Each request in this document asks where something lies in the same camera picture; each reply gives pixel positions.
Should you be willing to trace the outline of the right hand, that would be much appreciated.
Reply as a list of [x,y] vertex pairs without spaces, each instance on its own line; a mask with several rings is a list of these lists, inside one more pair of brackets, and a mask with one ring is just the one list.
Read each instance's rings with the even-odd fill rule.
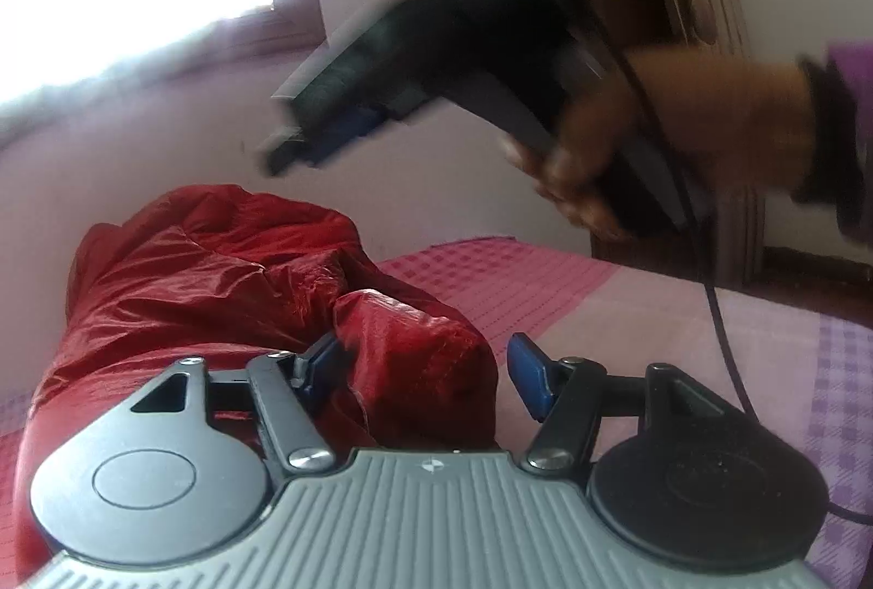
[[507,160],[536,181],[570,224],[605,240],[627,236],[592,178],[635,136],[660,138],[713,191],[791,193],[814,151],[814,111],[796,64],[757,64],[691,48],[629,54],[654,113],[626,76],[609,74],[565,113],[555,148],[539,156],[506,136]]

